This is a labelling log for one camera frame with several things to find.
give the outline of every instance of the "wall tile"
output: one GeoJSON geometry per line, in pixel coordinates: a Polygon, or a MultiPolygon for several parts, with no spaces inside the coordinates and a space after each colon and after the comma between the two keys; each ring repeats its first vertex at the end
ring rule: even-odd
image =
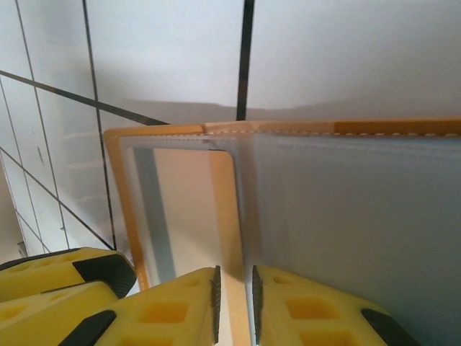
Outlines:
{"type": "Polygon", "coordinates": [[[9,191],[14,201],[17,212],[26,220],[36,234],[39,234],[35,214],[30,202],[24,171],[7,155],[1,153],[3,168],[8,179],[9,191]]]}
{"type": "Polygon", "coordinates": [[[24,243],[26,244],[27,254],[29,256],[35,256],[37,254],[45,253],[43,245],[37,236],[32,232],[32,229],[21,219],[17,217],[19,225],[21,226],[22,236],[24,237],[24,243]]]}
{"type": "Polygon", "coordinates": [[[17,136],[22,164],[50,191],[54,191],[50,159],[34,88],[6,77],[2,78],[1,82],[17,136]]]}
{"type": "Polygon", "coordinates": [[[458,116],[458,1],[256,1],[247,119],[458,116]]]}
{"type": "Polygon", "coordinates": [[[0,1],[0,70],[31,78],[14,0],[0,1]]]}
{"type": "Polygon", "coordinates": [[[63,229],[58,201],[31,177],[27,176],[27,182],[43,244],[50,251],[67,249],[66,234],[63,229]]]}
{"type": "Polygon", "coordinates": [[[64,224],[66,225],[69,247],[95,247],[108,249],[106,245],[95,237],[79,220],[73,217],[66,209],[63,209],[64,224]]]}
{"type": "MultiPolygon", "coordinates": [[[[110,128],[136,128],[144,126],[132,120],[119,117],[109,112],[101,111],[101,126],[102,131],[110,128]]],[[[110,202],[112,206],[112,215],[114,217],[115,241],[117,250],[131,259],[130,243],[128,241],[125,219],[123,218],[122,206],[120,204],[120,196],[118,195],[117,185],[115,184],[114,172],[110,164],[109,155],[106,151],[107,161],[107,180],[109,182],[110,202]]]]}
{"type": "Polygon", "coordinates": [[[82,1],[19,0],[36,81],[94,97],[82,1]]]}
{"type": "Polygon", "coordinates": [[[243,1],[89,2],[99,100],[168,123],[234,120],[243,1]]]}
{"type": "Polygon", "coordinates": [[[19,160],[19,153],[14,140],[14,134],[11,122],[9,121],[8,109],[6,108],[5,99],[0,89],[0,147],[2,147],[8,154],[14,157],[16,161],[19,160]]]}
{"type": "Polygon", "coordinates": [[[112,244],[96,110],[38,91],[59,198],[112,244]]]}

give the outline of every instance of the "black rubber pad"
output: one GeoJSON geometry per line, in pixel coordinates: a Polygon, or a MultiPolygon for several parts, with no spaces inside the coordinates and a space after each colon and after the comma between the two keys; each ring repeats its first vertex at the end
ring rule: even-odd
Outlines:
{"type": "Polygon", "coordinates": [[[391,316],[372,309],[362,309],[363,317],[388,346],[420,346],[391,316]]]}
{"type": "Polygon", "coordinates": [[[120,299],[125,297],[136,282],[136,274],[121,254],[84,259],[73,262],[85,282],[102,281],[120,299]]]}
{"type": "Polygon", "coordinates": [[[25,258],[19,258],[19,259],[13,259],[12,261],[5,262],[0,265],[0,271],[5,270],[11,267],[14,267],[15,265],[20,265],[25,262],[33,261],[33,260],[38,260],[41,258],[46,258],[46,257],[51,257],[51,256],[57,256],[59,254],[68,254],[69,252],[74,252],[80,250],[80,248],[77,249],[69,249],[69,250],[63,250],[63,251],[57,251],[57,252],[50,252],[49,254],[38,254],[36,256],[29,256],[25,258]]]}
{"type": "Polygon", "coordinates": [[[215,274],[211,281],[211,306],[213,309],[213,336],[215,337],[215,344],[219,340],[219,317],[221,312],[221,267],[219,265],[215,268],[215,274]]]}
{"type": "Polygon", "coordinates": [[[112,310],[104,310],[86,317],[59,346],[95,345],[116,317],[116,313],[112,310]]]}
{"type": "Polygon", "coordinates": [[[262,280],[259,276],[258,268],[253,266],[253,314],[254,314],[254,330],[256,333],[256,343],[259,344],[261,336],[261,313],[263,306],[262,280]]]}

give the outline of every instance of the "black grout line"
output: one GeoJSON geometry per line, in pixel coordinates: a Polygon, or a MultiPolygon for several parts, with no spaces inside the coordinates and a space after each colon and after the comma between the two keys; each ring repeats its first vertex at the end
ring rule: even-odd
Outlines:
{"type": "Polygon", "coordinates": [[[14,209],[16,211],[16,214],[19,216],[19,218],[21,218],[22,222],[24,222],[26,224],[26,226],[29,228],[29,230],[32,232],[32,234],[39,240],[39,242],[42,244],[42,247],[44,248],[44,250],[46,249],[48,252],[50,251],[48,249],[48,247],[45,245],[45,243],[43,242],[43,240],[34,232],[34,230],[32,229],[32,227],[30,227],[30,225],[27,223],[26,219],[22,217],[22,215],[19,213],[19,211],[17,211],[17,209],[14,209]]]}
{"type": "MultiPolygon", "coordinates": [[[[84,8],[86,40],[88,42],[89,65],[91,69],[91,79],[93,81],[94,100],[96,101],[96,104],[98,104],[98,101],[99,101],[98,88],[96,84],[96,71],[94,69],[93,47],[91,45],[91,35],[89,31],[89,18],[88,18],[88,8],[86,7],[86,0],[82,0],[82,4],[84,8]]],[[[102,135],[101,114],[99,112],[99,107],[97,106],[96,106],[96,119],[98,123],[99,142],[101,145],[102,170],[104,171],[104,182],[106,184],[107,207],[109,208],[109,219],[110,219],[110,229],[112,232],[112,243],[114,244],[114,249],[117,250],[117,240],[115,238],[115,227],[114,227],[114,215],[112,212],[112,201],[110,200],[109,179],[107,177],[107,160],[106,160],[106,153],[104,151],[104,137],[102,135]]]]}
{"type": "MultiPolygon", "coordinates": [[[[0,79],[0,87],[1,87],[1,93],[3,94],[3,98],[4,98],[4,100],[5,100],[5,107],[6,107],[6,112],[8,113],[9,124],[10,124],[10,126],[12,127],[14,142],[16,143],[17,155],[18,155],[18,157],[19,157],[19,162],[20,162],[19,165],[22,167],[23,164],[22,164],[21,151],[19,150],[19,144],[18,144],[18,142],[17,142],[16,131],[14,130],[14,126],[13,126],[12,115],[11,115],[11,113],[10,113],[10,111],[9,111],[8,101],[6,100],[5,90],[4,90],[4,88],[3,88],[3,83],[1,82],[1,79],[0,79]]],[[[13,158],[12,156],[10,156],[3,148],[0,148],[0,149],[3,150],[3,152],[5,152],[5,153],[10,157],[10,159],[13,159],[13,161],[16,162],[16,160],[14,160],[14,158],[13,158]]],[[[27,182],[25,172],[22,171],[22,173],[23,173],[23,175],[24,175],[24,181],[26,182],[27,194],[29,195],[30,205],[32,206],[32,213],[34,214],[35,224],[37,225],[37,231],[38,231],[39,237],[40,237],[40,239],[41,239],[42,234],[40,233],[40,227],[38,226],[37,214],[36,214],[36,212],[35,212],[34,203],[32,202],[32,194],[30,193],[29,183],[27,182]]],[[[13,195],[12,195],[12,200],[13,200],[13,203],[16,205],[16,203],[15,203],[15,201],[14,201],[14,196],[13,196],[13,195]]]]}
{"type": "Polygon", "coordinates": [[[149,125],[149,126],[150,125],[168,125],[168,123],[165,123],[164,121],[153,119],[151,117],[146,117],[145,115],[141,115],[135,112],[131,112],[129,110],[124,110],[119,107],[108,105],[107,103],[103,103],[99,101],[97,102],[94,99],[89,99],[88,97],[83,97],[83,96],[74,94],[73,92],[67,92],[66,90],[58,89],[53,86],[51,87],[47,84],[43,84],[38,81],[33,81],[31,79],[21,77],[16,74],[11,74],[6,71],[0,70],[0,75],[14,79],[15,81],[20,81],[22,83],[32,85],[38,89],[42,89],[47,92],[57,94],[67,99],[72,99],[73,101],[83,103],[84,105],[98,107],[100,110],[104,110],[106,112],[112,113],[114,115],[118,115],[119,117],[124,117],[125,119],[132,120],[140,124],[149,125]]]}
{"type": "Polygon", "coordinates": [[[92,233],[95,237],[97,237],[105,246],[107,246],[109,249],[112,249],[112,246],[110,246],[105,240],[103,240],[103,238],[98,234],[96,233],[90,226],[88,226],[81,218],[79,218],[67,205],[65,205],[61,200],[59,200],[56,196],[54,196],[54,194],[49,191],[49,189],[44,185],[42,184],[36,177],[34,177],[29,171],[27,171],[27,169],[25,169],[18,161],[16,161],[16,159],[14,159],[13,156],[11,156],[7,151],[5,151],[2,147],[0,147],[0,150],[5,153],[15,164],[17,164],[19,167],[21,167],[21,169],[24,171],[24,173],[27,173],[27,175],[32,178],[37,184],[39,184],[39,186],[41,186],[41,188],[43,188],[46,192],[48,192],[48,194],[54,198],[60,205],[63,206],[64,209],[66,209],[74,218],[76,218],[83,226],[85,226],[85,228],[90,232],[92,233]]]}
{"type": "Polygon", "coordinates": [[[246,120],[246,103],[248,98],[248,77],[250,71],[251,33],[253,30],[254,2],[255,0],[245,0],[245,4],[243,5],[236,121],[246,120]]]}
{"type": "MultiPolygon", "coordinates": [[[[34,77],[34,71],[33,71],[33,68],[32,68],[32,60],[30,59],[29,47],[27,45],[27,39],[26,39],[25,30],[24,30],[24,24],[22,22],[21,10],[19,9],[18,0],[15,0],[15,2],[16,2],[17,14],[19,16],[19,23],[21,25],[22,39],[24,40],[24,46],[25,46],[25,50],[26,50],[27,61],[29,62],[30,75],[32,76],[32,80],[34,81],[35,77],[34,77]]],[[[40,100],[38,99],[38,93],[37,93],[37,87],[36,86],[34,86],[34,93],[35,93],[35,99],[37,100],[37,108],[38,108],[38,114],[40,116],[40,124],[42,125],[43,138],[45,139],[45,147],[46,147],[46,151],[47,151],[47,154],[48,154],[48,159],[50,160],[51,176],[53,178],[53,184],[54,184],[54,187],[55,187],[56,197],[58,197],[58,200],[59,200],[58,185],[56,184],[55,171],[54,171],[54,168],[53,168],[53,160],[51,159],[50,146],[48,145],[48,138],[46,136],[45,123],[43,122],[42,108],[40,106],[40,100]]],[[[66,237],[67,248],[69,249],[69,241],[67,239],[66,225],[64,224],[64,215],[63,215],[63,211],[61,209],[61,206],[59,206],[59,213],[61,215],[61,223],[63,224],[63,230],[64,230],[64,236],[66,237]]]]}

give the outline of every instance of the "white tiled wall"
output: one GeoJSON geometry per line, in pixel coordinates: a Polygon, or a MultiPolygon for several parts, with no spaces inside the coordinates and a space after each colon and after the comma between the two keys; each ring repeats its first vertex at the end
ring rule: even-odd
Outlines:
{"type": "Polygon", "coordinates": [[[250,3],[0,1],[1,157],[31,254],[130,255],[108,128],[235,120],[247,84],[249,120],[459,115],[458,1],[256,0],[239,81],[250,3]]]}

